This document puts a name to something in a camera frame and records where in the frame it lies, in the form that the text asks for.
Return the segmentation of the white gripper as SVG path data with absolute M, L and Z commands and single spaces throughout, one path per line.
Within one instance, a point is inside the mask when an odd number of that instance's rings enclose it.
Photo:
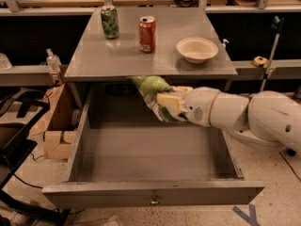
M 220 90 L 207 87 L 193 89 L 192 87 L 173 86 L 172 88 L 174 91 L 187 93 L 185 116 L 188 121 L 203 127 L 210 127 L 211 108 Z M 158 93 L 157 103 L 176 115 L 181 114 L 184 110 L 184 99 L 180 96 Z

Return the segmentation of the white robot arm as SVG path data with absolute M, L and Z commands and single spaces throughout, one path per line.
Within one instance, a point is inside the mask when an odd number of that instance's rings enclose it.
M 282 93 L 265 90 L 246 97 L 206 87 L 175 87 L 159 92 L 156 99 L 171 115 L 221 129 L 253 149 L 301 151 L 301 104 Z

